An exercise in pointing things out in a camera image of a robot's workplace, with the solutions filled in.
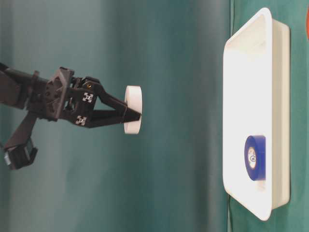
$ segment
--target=orange object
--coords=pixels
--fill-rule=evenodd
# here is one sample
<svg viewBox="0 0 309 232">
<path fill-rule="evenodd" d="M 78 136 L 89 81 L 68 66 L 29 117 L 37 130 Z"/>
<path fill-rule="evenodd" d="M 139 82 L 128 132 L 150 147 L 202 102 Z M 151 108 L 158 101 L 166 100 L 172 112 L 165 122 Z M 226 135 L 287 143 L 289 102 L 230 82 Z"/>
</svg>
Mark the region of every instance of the orange object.
<svg viewBox="0 0 309 232">
<path fill-rule="evenodd" d="M 307 38 L 309 39 L 309 7 L 307 8 L 306 29 L 307 29 Z"/>
</svg>

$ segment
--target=white disc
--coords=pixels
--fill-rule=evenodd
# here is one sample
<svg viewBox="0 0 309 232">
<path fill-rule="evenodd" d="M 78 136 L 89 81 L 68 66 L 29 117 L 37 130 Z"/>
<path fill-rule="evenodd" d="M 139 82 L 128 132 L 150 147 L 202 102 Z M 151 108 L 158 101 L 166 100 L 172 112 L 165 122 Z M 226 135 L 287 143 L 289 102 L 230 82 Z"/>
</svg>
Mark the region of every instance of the white disc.
<svg viewBox="0 0 309 232">
<path fill-rule="evenodd" d="M 126 87 L 125 102 L 127 103 L 127 106 L 132 110 L 142 113 L 143 101 L 140 86 Z M 125 122 L 124 123 L 125 133 L 138 134 L 140 132 L 140 125 L 141 125 L 141 116 L 138 121 Z"/>
</svg>

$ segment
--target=blue object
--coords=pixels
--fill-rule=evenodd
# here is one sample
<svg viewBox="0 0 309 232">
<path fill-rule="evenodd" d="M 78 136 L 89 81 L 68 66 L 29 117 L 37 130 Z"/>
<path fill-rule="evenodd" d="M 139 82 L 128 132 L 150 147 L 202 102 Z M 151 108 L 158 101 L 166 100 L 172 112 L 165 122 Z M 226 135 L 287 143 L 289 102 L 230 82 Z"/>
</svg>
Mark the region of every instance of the blue object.
<svg viewBox="0 0 309 232">
<path fill-rule="evenodd" d="M 265 143 L 262 135 L 249 136 L 245 144 L 245 164 L 251 180 L 265 180 Z"/>
</svg>

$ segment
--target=green backdrop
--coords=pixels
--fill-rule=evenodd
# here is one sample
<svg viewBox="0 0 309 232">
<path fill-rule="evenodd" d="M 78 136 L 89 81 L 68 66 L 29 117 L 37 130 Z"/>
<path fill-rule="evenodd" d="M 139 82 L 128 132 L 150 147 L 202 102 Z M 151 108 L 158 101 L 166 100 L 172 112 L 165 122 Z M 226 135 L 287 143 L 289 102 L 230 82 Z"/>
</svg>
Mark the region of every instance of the green backdrop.
<svg viewBox="0 0 309 232">
<path fill-rule="evenodd" d="M 268 7 L 274 19 L 291 29 L 291 199 L 273 210 L 270 219 L 260 221 L 231 199 L 231 225 L 234 232 L 304 232 L 309 228 L 309 42 L 306 36 L 306 0 L 232 0 L 235 33 L 259 9 Z"/>
<path fill-rule="evenodd" d="M 229 12 L 228 0 L 1 0 L 1 62 L 44 78 L 72 68 L 119 98 L 141 85 L 144 109 L 137 136 L 39 120 L 34 164 L 0 162 L 0 230 L 225 232 Z M 26 112 L 0 111 L 5 142 Z"/>
</svg>

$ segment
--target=teal backdrop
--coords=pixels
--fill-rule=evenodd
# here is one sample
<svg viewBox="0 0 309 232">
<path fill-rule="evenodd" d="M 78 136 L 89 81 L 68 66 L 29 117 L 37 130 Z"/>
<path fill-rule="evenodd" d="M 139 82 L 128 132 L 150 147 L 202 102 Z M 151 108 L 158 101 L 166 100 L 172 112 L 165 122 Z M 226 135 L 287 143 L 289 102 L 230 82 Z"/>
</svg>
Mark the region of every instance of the teal backdrop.
<svg viewBox="0 0 309 232">
<path fill-rule="evenodd" d="M 39 120 L 32 166 L 0 160 L 5 232 L 225 232 L 222 55 L 228 0 L 1 0 L 0 60 L 50 78 L 68 67 L 123 99 L 139 135 Z M 4 143 L 26 111 L 0 107 Z"/>
</svg>

